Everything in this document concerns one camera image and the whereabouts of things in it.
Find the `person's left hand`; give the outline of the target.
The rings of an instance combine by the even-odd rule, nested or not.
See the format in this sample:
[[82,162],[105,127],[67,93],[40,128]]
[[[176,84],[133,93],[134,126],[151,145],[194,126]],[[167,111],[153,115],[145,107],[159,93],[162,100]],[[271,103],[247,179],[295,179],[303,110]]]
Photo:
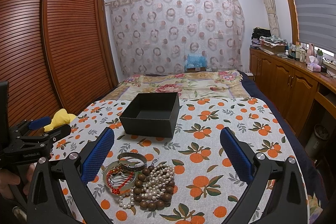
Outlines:
[[[28,196],[29,195],[29,189],[30,189],[30,184],[31,184],[31,179],[33,177],[33,173],[35,170],[35,165],[30,164],[27,172],[26,172],[26,179],[27,179],[27,184],[23,188],[23,193]],[[1,169],[1,195],[4,198],[7,198],[9,200],[14,199],[13,192],[10,189],[11,185],[19,185],[21,182],[19,176],[16,174],[13,174],[9,172],[6,169]]]

